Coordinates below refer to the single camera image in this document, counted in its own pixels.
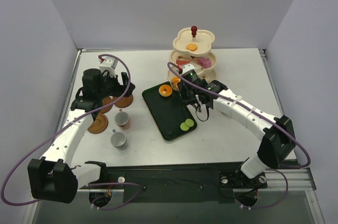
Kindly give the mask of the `orange white blue donut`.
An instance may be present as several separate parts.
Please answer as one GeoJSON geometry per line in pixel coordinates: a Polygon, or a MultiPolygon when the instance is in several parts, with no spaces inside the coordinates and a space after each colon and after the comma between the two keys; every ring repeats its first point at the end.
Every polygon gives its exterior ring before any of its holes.
{"type": "Polygon", "coordinates": [[[170,80],[170,84],[173,90],[178,91],[179,87],[178,84],[181,82],[181,79],[179,77],[173,77],[170,80]]]}

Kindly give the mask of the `orange glazed donut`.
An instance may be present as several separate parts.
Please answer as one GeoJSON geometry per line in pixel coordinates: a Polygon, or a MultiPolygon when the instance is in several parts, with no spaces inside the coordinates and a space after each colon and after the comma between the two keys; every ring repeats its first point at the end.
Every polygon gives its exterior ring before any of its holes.
{"type": "Polygon", "coordinates": [[[161,85],[158,92],[162,97],[169,97],[172,94],[173,89],[170,85],[161,85]]]}

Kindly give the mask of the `pink strawberry cake slice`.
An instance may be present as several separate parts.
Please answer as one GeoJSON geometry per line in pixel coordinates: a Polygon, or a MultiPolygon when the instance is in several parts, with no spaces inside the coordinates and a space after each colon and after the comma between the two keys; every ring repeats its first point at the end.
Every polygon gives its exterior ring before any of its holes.
{"type": "Polygon", "coordinates": [[[185,58],[183,57],[182,55],[179,55],[177,58],[176,58],[176,64],[178,66],[183,66],[185,64],[188,64],[190,63],[190,59],[189,58],[185,58]]]}

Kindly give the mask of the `pink block cake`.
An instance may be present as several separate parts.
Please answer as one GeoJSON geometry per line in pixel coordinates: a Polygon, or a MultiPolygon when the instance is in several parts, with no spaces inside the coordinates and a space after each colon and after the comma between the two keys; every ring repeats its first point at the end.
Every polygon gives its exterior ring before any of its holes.
{"type": "Polygon", "coordinates": [[[199,57],[198,65],[200,65],[203,68],[210,68],[212,66],[212,62],[208,58],[199,57]]]}

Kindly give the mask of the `dark chocolate macaron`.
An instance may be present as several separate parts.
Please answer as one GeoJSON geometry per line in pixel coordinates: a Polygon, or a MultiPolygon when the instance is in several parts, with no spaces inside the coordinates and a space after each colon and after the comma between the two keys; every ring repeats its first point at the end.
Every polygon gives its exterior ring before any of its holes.
{"type": "Polygon", "coordinates": [[[166,134],[167,134],[168,136],[172,136],[172,135],[174,135],[174,131],[173,131],[172,129],[168,129],[168,130],[166,131],[166,134]]]}

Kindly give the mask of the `white block cake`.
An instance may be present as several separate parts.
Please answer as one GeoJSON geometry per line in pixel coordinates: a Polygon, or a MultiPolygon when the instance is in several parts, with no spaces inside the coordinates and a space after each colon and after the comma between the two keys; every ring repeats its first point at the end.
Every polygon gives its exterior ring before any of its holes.
{"type": "Polygon", "coordinates": [[[199,64],[194,63],[194,67],[197,73],[201,72],[201,70],[203,69],[202,66],[200,66],[199,64]]]}

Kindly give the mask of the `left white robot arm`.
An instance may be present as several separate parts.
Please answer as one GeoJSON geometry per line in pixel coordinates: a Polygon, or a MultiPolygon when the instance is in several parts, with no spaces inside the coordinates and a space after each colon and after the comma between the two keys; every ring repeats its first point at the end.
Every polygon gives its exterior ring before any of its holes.
{"type": "Polygon", "coordinates": [[[71,162],[85,132],[99,115],[102,101],[107,97],[122,98],[132,94],[135,86],[129,79],[130,72],[122,72],[121,77],[122,84],[116,76],[109,76],[106,69],[84,71],[82,87],[75,95],[61,132],[39,159],[32,159],[28,164],[33,198],[70,203],[77,190],[90,183],[97,188],[107,185],[109,175],[105,163],[86,161],[71,167],[71,162]]]}

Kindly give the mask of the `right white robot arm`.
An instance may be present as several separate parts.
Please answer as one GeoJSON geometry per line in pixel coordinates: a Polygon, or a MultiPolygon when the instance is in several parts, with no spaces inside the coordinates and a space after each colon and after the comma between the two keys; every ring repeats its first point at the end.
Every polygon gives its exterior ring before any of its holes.
{"type": "Polygon", "coordinates": [[[294,150],[295,143],[288,136],[294,137],[295,134],[288,117],[278,118],[263,112],[217,80],[209,84],[203,80],[198,88],[184,81],[177,86],[186,104],[195,108],[204,104],[207,110],[219,111],[240,123],[260,140],[257,153],[246,159],[236,173],[236,182],[240,186],[249,186],[266,169],[279,168],[294,150]]]}

